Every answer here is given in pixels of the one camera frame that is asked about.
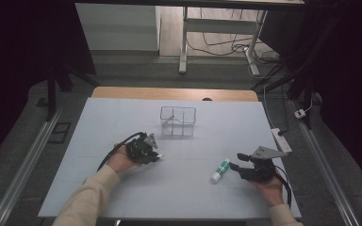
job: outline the power strip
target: power strip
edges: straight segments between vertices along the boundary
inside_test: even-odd
[[[280,147],[281,151],[283,151],[284,153],[291,153],[292,150],[289,147],[289,144],[287,143],[287,140],[284,138],[284,136],[279,136],[278,132],[280,132],[280,129],[275,128],[272,129],[272,135],[275,138],[275,141],[277,141],[278,146]]]

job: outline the hand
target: hand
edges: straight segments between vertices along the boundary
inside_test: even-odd
[[[261,195],[266,200],[269,206],[284,204],[284,199],[282,196],[283,184],[276,177],[273,176],[267,182],[254,182],[254,181],[249,181],[249,182],[258,188]]]
[[[117,152],[112,155],[108,161],[107,165],[110,166],[115,172],[122,172],[129,170],[132,167],[140,166],[138,163],[134,163],[127,156],[127,151],[125,145],[122,145]]]

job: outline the white table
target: white table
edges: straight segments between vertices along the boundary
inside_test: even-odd
[[[195,107],[193,137],[161,135],[162,106]],[[137,132],[156,134],[163,158],[121,174],[103,218],[250,219],[268,218],[268,207],[255,187],[229,170],[209,180],[224,158],[244,167],[237,153],[259,146],[276,149],[262,104],[89,98],[39,213],[55,217],[68,197],[96,172],[115,142]],[[274,164],[283,168],[280,159]],[[294,197],[292,213],[301,214]]]

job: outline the wall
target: wall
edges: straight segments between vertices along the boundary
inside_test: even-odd
[[[160,7],[76,4],[90,50],[157,51]]]

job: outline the beige sleeve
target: beige sleeve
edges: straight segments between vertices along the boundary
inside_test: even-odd
[[[66,201],[54,225],[95,225],[107,208],[110,190],[119,182],[116,172],[104,165]]]
[[[303,226],[293,217],[287,204],[275,205],[269,211],[273,226]]]

